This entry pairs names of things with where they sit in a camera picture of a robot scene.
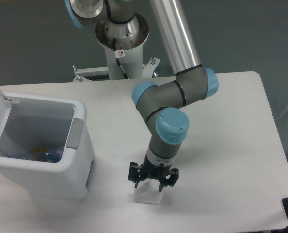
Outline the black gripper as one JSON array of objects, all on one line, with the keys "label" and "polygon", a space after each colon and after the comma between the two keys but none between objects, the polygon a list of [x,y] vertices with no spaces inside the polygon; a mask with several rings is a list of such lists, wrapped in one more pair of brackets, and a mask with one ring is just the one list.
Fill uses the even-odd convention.
[{"label": "black gripper", "polygon": [[164,187],[173,187],[179,179],[179,169],[170,168],[171,166],[156,166],[145,156],[142,165],[130,162],[128,180],[135,184],[134,188],[138,187],[140,181],[148,178],[158,180],[160,183],[159,192],[161,192]]}]

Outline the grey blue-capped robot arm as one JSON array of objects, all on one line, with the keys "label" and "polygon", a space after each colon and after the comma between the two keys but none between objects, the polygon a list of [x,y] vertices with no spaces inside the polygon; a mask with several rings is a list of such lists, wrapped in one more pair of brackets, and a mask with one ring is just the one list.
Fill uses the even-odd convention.
[{"label": "grey blue-capped robot arm", "polygon": [[[146,20],[135,12],[133,1],[67,0],[65,5],[75,26],[95,24],[99,43],[109,50],[110,75],[131,79],[141,74],[141,65],[135,60],[127,62],[127,51],[140,47],[149,30]],[[219,82],[214,71],[199,60],[181,2],[152,0],[150,5],[176,78],[163,85],[143,82],[132,91],[151,139],[143,163],[130,163],[128,179],[135,184],[155,179],[163,189],[179,178],[172,163],[189,126],[180,108],[215,94]]]}]

